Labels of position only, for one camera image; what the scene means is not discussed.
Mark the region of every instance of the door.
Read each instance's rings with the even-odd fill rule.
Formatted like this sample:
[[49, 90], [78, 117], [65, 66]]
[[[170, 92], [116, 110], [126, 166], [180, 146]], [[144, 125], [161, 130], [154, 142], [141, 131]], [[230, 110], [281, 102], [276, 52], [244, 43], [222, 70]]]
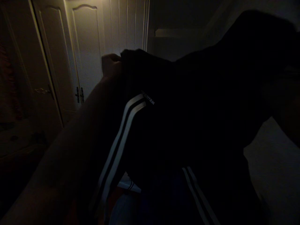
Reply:
[[32, 2], [65, 125], [81, 106], [65, 3], [63, 0]]
[[27, 77], [42, 128], [50, 143], [63, 125], [32, 5], [30, 0], [11, 0], [2, 2], [1, 8]]
[[87, 98], [102, 78], [101, 56], [143, 48], [145, 0], [66, 0], [66, 7]]

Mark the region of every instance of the white double stripe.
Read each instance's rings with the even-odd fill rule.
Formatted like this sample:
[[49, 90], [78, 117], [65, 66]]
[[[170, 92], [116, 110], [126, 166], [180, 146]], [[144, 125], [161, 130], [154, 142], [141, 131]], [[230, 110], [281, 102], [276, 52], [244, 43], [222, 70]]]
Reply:
[[141, 100], [142, 98], [143, 98], [143, 95], [142, 95], [142, 94], [139, 94], [139, 95], [135, 96], [134, 98], [130, 99], [130, 100], [127, 102], [127, 104], [125, 105], [124, 113], [123, 113], [123, 117], [122, 117], [122, 121], [121, 121], [121, 125], [120, 125], [120, 128], [119, 128], [119, 131], [118, 131], [117, 136], [116, 136], [116, 138], [115, 138], [115, 140], [114, 140], [114, 142], [113, 142], [113, 144], [112, 144], [112, 147], [110, 148], [110, 151], [109, 151], [107, 160], [106, 160], [105, 165], [104, 165], [104, 167], [103, 167], [103, 170], [102, 170], [102, 172], [101, 172], [101, 174], [100, 174], [100, 177], [99, 177], [99, 180], [98, 180], [98, 185], [97, 185], [97, 187], [96, 187], [96, 190], [95, 190], [95, 192], [94, 192], [94, 195], [93, 195], [93, 197], [92, 197], [92, 199], [91, 199], [91, 202], [90, 202], [90, 204], [89, 204], [89, 208], [88, 208], [89, 211], [91, 211], [91, 210], [93, 209], [94, 204], [95, 204], [95, 202], [96, 202], [96, 199], [97, 199], [99, 190], [100, 190], [101, 185], [102, 185], [102, 183], [103, 183], [104, 176], [105, 176], [105, 174], [106, 174], [106, 172], [107, 172], [108, 166], [109, 166], [109, 164], [110, 164], [110, 162], [111, 162], [111, 160], [112, 160], [113, 153], [115, 152], [115, 148], [116, 148], [117, 143], [118, 143], [118, 141], [119, 141], [119, 139], [120, 139], [120, 136], [121, 136], [121, 133], [122, 133], [122, 129], [123, 129], [123, 126], [124, 126], [124, 122], [125, 122], [125, 118], [126, 118], [126, 115], [127, 115], [127, 113], [128, 113], [128, 110], [129, 110], [129, 108], [130, 108], [134, 103], [136, 103], [137, 101]]
[[[114, 178], [114, 176], [117, 172], [117, 168], [119, 166], [121, 157], [123, 155], [124, 146], [125, 146], [125, 143], [126, 143], [126, 140], [127, 140], [127, 136], [128, 136], [133, 118], [134, 118], [135, 114], [138, 111], [140, 111], [142, 108], [144, 108], [145, 106], [146, 106], [146, 103], [142, 102], [142, 103], [138, 104], [136, 107], [134, 107], [132, 109], [132, 111], [130, 112], [130, 114], [129, 114], [129, 117], [128, 117], [128, 120], [127, 120], [127, 123], [126, 123], [126, 127], [125, 127], [125, 130], [124, 130], [124, 133], [123, 133], [123, 136], [122, 136], [122, 139], [121, 139], [116, 157], [114, 159], [112, 168], [109, 172], [109, 175], [108, 175], [108, 177], [106, 179], [106, 182], [105, 182], [105, 185], [104, 185], [104, 190], [103, 190], [103, 193], [102, 193], [102, 196], [101, 196], [101, 202], [106, 202], [106, 199], [108, 197], [109, 190], [110, 190], [110, 185], [111, 185], [112, 180], [113, 180], [113, 178]], [[97, 212], [99, 212], [99, 210], [100, 210], [100, 205], [98, 206], [98, 208], [96, 210], [96, 214], [97, 214]]]
[[196, 190], [197, 190], [200, 198], [202, 199], [202, 202], [203, 202], [204, 206], [206, 207], [206, 210], [208, 211], [210, 217], [212, 218], [212, 221], [214, 222], [215, 225], [220, 225], [220, 222], [219, 222], [218, 218], [216, 217], [215, 213], [213, 212], [213, 209], [211, 208], [211, 206], [208, 203], [205, 195], [203, 194], [203, 192], [201, 191], [201, 189], [198, 185], [197, 178], [196, 178], [195, 174], [193, 173], [193, 171], [190, 167], [187, 167], [187, 170], [190, 172], [190, 175], [193, 178], [193, 182], [195, 184]]
[[195, 203], [196, 203], [196, 205], [197, 205], [199, 214], [200, 214], [200, 216], [201, 216], [201, 218], [202, 218], [204, 224], [205, 224], [205, 225], [209, 225], [209, 222], [208, 222], [208, 220], [207, 220], [207, 218], [206, 218], [206, 216], [205, 216], [205, 213], [204, 213], [204, 211], [203, 211], [203, 209], [202, 209], [202, 207], [201, 207], [201, 205], [200, 205], [199, 199], [197, 198], [197, 195], [196, 195], [196, 193], [195, 193], [195, 191], [194, 191], [194, 189], [193, 189], [193, 187], [192, 187], [190, 178], [188, 177], [188, 173], [187, 173], [187, 171], [186, 171], [185, 168], [182, 168], [182, 170], [183, 170], [184, 175], [185, 175], [185, 178], [186, 178], [186, 180], [187, 180], [187, 185], [188, 185], [188, 187], [190, 188], [190, 191], [191, 191], [191, 193], [192, 193], [192, 195], [193, 195], [193, 197], [194, 197], [194, 200], [195, 200]]

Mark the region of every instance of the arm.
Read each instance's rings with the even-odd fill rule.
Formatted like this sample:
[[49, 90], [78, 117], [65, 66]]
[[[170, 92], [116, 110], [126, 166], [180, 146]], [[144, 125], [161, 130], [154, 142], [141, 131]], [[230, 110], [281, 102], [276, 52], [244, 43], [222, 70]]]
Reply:
[[45, 153], [28, 185], [5, 215], [4, 224], [61, 223], [74, 198], [92, 150], [101, 149], [97, 133], [114, 98], [121, 74], [117, 55], [102, 58], [103, 79], [75, 118]]

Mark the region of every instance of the door handle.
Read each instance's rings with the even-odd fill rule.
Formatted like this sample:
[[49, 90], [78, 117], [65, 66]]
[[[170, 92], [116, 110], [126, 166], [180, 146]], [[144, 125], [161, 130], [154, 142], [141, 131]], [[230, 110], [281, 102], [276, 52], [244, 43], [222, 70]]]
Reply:
[[39, 94], [46, 94], [46, 93], [48, 93], [48, 94], [51, 94], [51, 97], [52, 97], [52, 99], [54, 100], [54, 96], [53, 96], [53, 93], [51, 92], [51, 88], [50, 88], [50, 85], [48, 84], [48, 88], [49, 88], [49, 91], [47, 91], [47, 90], [45, 90], [45, 89], [43, 89], [43, 88], [36, 88], [36, 89], [34, 89], [34, 91], [36, 92], [36, 93], [39, 93]]
[[84, 103], [84, 95], [83, 95], [83, 88], [81, 88], [81, 95], [80, 95], [80, 97], [81, 97], [81, 100], [82, 100], [82, 104]]
[[77, 97], [77, 102], [79, 103], [79, 88], [76, 87], [76, 92], [77, 94], [75, 94], [75, 96]]

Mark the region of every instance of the wardrobe door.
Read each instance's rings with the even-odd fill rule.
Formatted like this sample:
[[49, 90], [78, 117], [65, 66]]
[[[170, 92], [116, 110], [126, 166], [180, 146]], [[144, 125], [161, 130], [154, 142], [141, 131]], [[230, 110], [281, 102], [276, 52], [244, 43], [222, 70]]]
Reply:
[[105, 52], [101, 0], [67, 0], [80, 87], [86, 99], [102, 78]]
[[63, 126], [31, 2], [11, 0], [0, 5], [42, 129], [51, 143]]
[[101, 56], [143, 48], [145, 0], [66, 0], [80, 86], [102, 78]]
[[78, 76], [63, 0], [33, 0], [64, 125], [81, 106]]

